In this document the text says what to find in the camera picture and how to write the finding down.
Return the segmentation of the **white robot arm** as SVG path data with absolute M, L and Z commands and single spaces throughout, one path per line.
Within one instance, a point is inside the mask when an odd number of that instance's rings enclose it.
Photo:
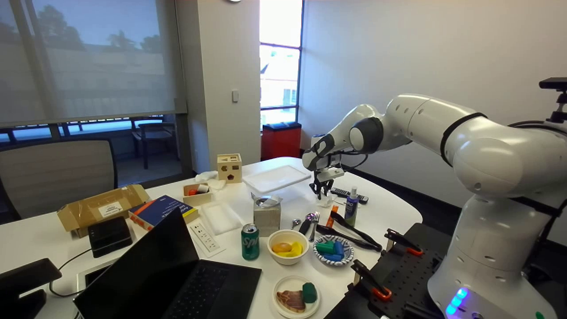
M 385 109 L 355 106 L 303 152 L 318 189 L 341 173 L 339 153 L 406 143 L 436 152 L 472 191 L 427 293 L 449 319 L 559 319 L 525 263 L 566 207 L 567 130 L 552 120 L 498 123 L 436 97 L 401 93 Z

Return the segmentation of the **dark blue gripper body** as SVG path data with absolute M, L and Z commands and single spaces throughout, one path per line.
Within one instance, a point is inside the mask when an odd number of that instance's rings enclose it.
M 328 166 L 328 168 L 319 168 L 314 171 L 314 180 L 312 180 L 312 189 L 321 191 L 321 189 L 330 189 L 334 180 L 341 176 L 344 169 L 341 166 Z

